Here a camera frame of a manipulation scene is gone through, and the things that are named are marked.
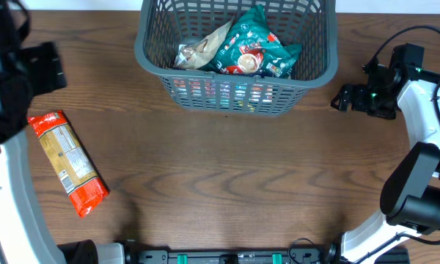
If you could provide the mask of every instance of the green clip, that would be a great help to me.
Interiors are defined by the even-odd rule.
[[[177,264],[188,264],[188,255],[178,255]]]
[[[282,264],[282,254],[272,254],[272,264]]]

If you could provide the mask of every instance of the snack package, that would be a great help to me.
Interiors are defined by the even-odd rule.
[[[221,43],[225,40],[232,23],[233,20],[227,22],[199,43],[180,45],[180,51],[175,60],[175,68],[196,70],[206,65],[215,56]]]
[[[28,118],[78,215],[83,218],[108,195],[63,111]]]
[[[199,70],[287,78],[300,52],[300,44],[282,46],[267,27],[264,7],[257,5],[232,26],[214,58]]]

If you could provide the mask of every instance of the wooden tabletop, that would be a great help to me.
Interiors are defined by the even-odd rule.
[[[440,28],[440,15],[339,14],[339,70],[288,114],[255,117],[185,111],[136,62],[138,12],[43,12],[27,45],[54,40],[69,86],[34,99],[30,115],[63,109],[111,193],[80,219],[31,128],[29,162],[57,243],[136,239],[172,249],[328,243],[378,209],[381,188],[409,151],[394,121],[329,106],[344,83],[365,83],[362,64],[395,32]],[[421,30],[393,46],[425,47],[440,73],[440,37]],[[440,239],[434,234],[429,239]],[[440,246],[408,242],[413,263],[440,263]]]

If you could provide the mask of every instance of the gray basket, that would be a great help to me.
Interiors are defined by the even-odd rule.
[[[170,69],[180,43],[201,40],[256,4],[264,6],[268,26],[283,45],[303,45],[291,79]],[[144,0],[136,58],[160,77],[184,108],[284,114],[308,89],[328,83],[337,71],[335,4],[335,0]]]

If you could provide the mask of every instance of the red and yellow package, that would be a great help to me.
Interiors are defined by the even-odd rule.
[[[78,215],[85,217],[108,195],[108,190],[68,125],[63,111],[29,117],[28,122]]]

